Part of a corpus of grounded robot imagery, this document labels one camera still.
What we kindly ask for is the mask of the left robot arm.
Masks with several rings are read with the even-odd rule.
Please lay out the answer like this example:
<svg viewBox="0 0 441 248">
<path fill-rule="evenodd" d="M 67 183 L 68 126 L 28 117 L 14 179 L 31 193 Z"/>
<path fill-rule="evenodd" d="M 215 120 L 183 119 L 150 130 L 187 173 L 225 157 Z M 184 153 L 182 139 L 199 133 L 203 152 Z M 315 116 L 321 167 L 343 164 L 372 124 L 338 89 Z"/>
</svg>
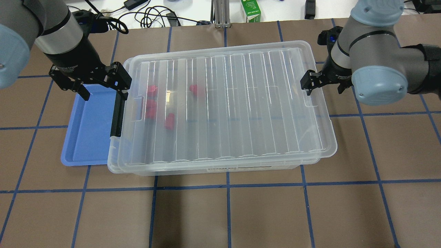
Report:
<svg viewBox="0 0 441 248">
<path fill-rule="evenodd" d="M 126 100 L 131 77 L 120 62 L 106 66 L 62 0 L 2 0 L 1 89 L 16 82 L 36 45 L 52 62 L 49 76 L 63 91 L 90 98 L 87 84 L 115 90 Z"/>
</svg>

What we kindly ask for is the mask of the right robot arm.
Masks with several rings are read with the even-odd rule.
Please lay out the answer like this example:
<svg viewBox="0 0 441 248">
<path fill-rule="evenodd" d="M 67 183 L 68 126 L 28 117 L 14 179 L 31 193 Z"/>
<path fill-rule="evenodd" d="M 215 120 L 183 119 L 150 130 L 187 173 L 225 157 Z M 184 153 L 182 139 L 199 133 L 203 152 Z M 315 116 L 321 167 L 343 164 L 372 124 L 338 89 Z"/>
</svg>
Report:
<svg viewBox="0 0 441 248">
<path fill-rule="evenodd" d="M 314 89 L 338 85 L 338 93 L 353 87 L 364 105 L 388 105 L 406 94 L 440 96 L 440 47 L 415 44 L 400 47 L 394 31 L 404 11 L 401 0 L 359 0 L 344 27 L 323 30 L 318 45 L 328 57 L 319 72 L 307 70 L 300 81 Z"/>
</svg>

